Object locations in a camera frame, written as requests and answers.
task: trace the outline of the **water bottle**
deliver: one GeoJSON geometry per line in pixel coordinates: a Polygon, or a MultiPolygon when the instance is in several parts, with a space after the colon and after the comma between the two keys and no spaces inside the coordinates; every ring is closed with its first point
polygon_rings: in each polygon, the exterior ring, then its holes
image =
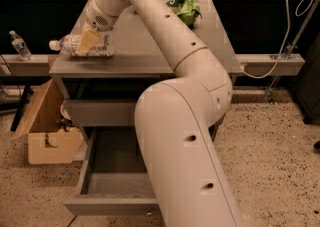
{"type": "Polygon", "coordinates": [[[31,59],[31,53],[23,38],[15,31],[10,31],[9,34],[11,35],[11,44],[17,50],[21,60],[29,61],[31,59]]]}
{"type": "Polygon", "coordinates": [[[111,41],[110,35],[105,35],[102,39],[100,39],[87,54],[82,55],[77,51],[78,45],[81,41],[81,35],[66,35],[60,40],[51,40],[49,42],[49,47],[53,51],[62,51],[70,56],[113,56],[114,49],[111,41]]]}

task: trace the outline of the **cardboard box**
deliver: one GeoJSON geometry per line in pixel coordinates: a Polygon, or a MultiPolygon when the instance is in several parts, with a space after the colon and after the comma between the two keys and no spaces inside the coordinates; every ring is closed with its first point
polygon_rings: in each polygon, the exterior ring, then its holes
{"type": "Polygon", "coordinates": [[[71,163],[85,144],[81,132],[58,133],[63,97],[53,79],[37,87],[25,106],[19,126],[12,136],[28,134],[30,164],[71,163]]]}

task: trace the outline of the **green object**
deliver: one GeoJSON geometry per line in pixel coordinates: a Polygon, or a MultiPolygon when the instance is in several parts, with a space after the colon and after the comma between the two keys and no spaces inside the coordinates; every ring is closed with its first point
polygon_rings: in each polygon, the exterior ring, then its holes
{"type": "Polygon", "coordinates": [[[170,0],[167,6],[189,27],[201,16],[200,7],[195,0],[170,0]]]}

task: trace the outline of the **speckled floor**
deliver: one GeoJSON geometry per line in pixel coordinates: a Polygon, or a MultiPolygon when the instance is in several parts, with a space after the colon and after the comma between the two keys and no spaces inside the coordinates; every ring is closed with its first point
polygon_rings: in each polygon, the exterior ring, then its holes
{"type": "MultiPolygon", "coordinates": [[[[269,104],[262,90],[237,90],[215,146],[247,227],[320,226],[320,123],[303,114],[286,90],[269,104]]],[[[0,117],[0,227],[68,226],[63,206],[81,162],[31,166],[26,137],[10,141],[13,115],[0,117]]],[[[76,226],[160,226],[157,216],[79,216],[76,226]]]]}

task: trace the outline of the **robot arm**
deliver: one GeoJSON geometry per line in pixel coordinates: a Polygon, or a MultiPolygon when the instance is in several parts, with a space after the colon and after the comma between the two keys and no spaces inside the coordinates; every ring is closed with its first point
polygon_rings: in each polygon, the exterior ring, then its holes
{"type": "Polygon", "coordinates": [[[148,88],[135,111],[139,145],[166,226],[244,226],[208,131],[231,102],[227,72],[159,0],[95,0],[106,22],[88,13],[89,23],[110,29],[128,4],[177,76],[148,88]]]}

